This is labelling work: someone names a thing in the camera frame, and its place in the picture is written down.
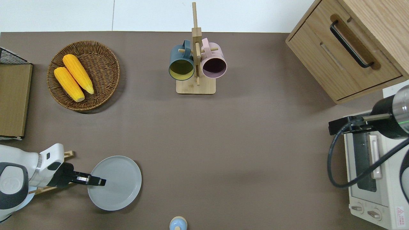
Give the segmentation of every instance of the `mug handle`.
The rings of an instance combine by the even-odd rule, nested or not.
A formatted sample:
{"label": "mug handle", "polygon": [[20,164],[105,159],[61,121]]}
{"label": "mug handle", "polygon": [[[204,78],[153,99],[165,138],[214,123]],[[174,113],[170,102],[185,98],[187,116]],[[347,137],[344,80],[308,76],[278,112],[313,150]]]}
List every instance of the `mug handle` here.
{"label": "mug handle", "polygon": [[202,39],[202,43],[203,43],[203,49],[204,49],[204,53],[206,54],[206,57],[211,57],[211,50],[210,50],[210,44],[209,44],[209,40],[207,40],[207,38]]}
{"label": "mug handle", "polygon": [[183,49],[184,49],[184,54],[183,54],[183,58],[184,59],[189,59],[189,56],[191,55],[191,49],[190,49],[190,41],[185,39],[185,41],[183,42]]}

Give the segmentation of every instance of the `warning label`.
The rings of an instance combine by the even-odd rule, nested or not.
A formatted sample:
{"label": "warning label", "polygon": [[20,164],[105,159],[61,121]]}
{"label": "warning label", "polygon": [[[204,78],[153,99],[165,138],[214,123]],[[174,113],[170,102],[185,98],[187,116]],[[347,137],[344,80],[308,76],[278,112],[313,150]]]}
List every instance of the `warning label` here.
{"label": "warning label", "polygon": [[396,225],[398,227],[405,227],[405,210],[403,207],[396,207]]}

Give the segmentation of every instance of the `black wire rack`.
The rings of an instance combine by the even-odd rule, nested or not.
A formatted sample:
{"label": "black wire rack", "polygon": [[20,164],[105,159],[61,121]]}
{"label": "black wire rack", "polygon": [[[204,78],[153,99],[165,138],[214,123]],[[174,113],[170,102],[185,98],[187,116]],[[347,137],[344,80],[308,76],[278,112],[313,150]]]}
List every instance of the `black wire rack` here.
{"label": "black wire rack", "polygon": [[30,62],[0,47],[0,64],[30,64]]}

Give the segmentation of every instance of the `wooden cabinet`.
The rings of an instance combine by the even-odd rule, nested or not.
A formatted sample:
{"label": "wooden cabinet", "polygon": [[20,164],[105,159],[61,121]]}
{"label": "wooden cabinet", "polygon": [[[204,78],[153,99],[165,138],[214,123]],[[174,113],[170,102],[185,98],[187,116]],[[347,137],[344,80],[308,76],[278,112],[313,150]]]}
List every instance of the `wooden cabinet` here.
{"label": "wooden cabinet", "polygon": [[409,79],[409,0],[316,0],[286,43],[335,103],[360,97]]}

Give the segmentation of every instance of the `oven window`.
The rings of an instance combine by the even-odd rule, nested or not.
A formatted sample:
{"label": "oven window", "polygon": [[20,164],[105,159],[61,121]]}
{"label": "oven window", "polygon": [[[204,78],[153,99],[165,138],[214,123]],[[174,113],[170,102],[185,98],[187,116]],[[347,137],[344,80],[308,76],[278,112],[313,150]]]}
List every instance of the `oven window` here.
{"label": "oven window", "polygon": [[[353,134],[354,153],[355,153],[355,169],[356,175],[360,175],[370,165],[371,147],[369,145],[369,133],[354,133]],[[376,192],[376,180],[372,179],[371,174],[357,183],[358,188]]]}

